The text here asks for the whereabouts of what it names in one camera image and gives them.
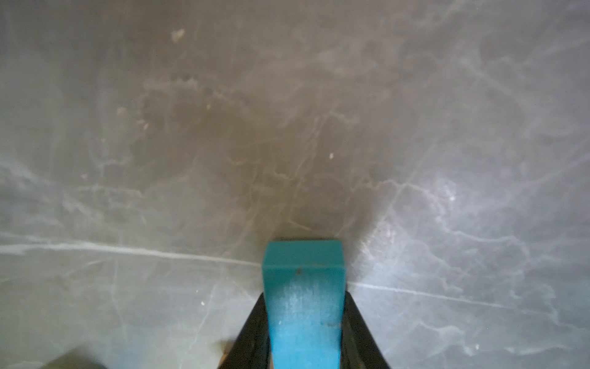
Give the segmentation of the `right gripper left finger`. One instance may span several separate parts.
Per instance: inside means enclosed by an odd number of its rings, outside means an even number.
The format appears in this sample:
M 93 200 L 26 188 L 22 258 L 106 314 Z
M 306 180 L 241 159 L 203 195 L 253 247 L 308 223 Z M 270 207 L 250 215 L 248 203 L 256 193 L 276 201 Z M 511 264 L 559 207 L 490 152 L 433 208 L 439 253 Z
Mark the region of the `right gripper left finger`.
M 264 295 L 261 294 L 230 350 L 221 360 L 221 369 L 269 369 L 270 331 Z

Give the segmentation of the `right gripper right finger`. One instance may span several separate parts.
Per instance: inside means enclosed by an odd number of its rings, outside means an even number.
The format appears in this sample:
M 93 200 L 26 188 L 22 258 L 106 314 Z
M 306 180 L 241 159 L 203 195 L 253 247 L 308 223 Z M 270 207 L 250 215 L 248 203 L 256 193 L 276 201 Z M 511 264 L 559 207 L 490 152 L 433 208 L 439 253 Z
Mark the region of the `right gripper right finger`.
M 350 292 L 345 293 L 341 328 L 341 368 L 390 369 Z

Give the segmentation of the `teal rectangular block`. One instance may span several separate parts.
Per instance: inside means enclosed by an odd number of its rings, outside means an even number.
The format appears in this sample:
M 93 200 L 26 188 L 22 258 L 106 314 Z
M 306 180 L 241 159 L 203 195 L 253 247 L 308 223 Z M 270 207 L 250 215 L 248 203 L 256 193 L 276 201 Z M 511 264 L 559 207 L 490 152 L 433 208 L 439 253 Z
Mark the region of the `teal rectangular block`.
M 346 266 L 338 240 L 273 241 L 262 264 L 276 368 L 338 368 Z

